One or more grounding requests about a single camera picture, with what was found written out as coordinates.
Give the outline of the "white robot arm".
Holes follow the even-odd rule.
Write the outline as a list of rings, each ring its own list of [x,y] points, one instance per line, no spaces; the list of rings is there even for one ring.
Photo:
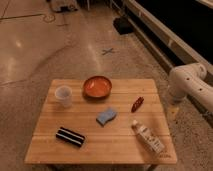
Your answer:
[[[207,70],[201,63],[174,67],[169,73],[169,101],[177,104],[187,95],[191,95],[208,110],[212,110],[213,87],[204,82],[206,75]]]

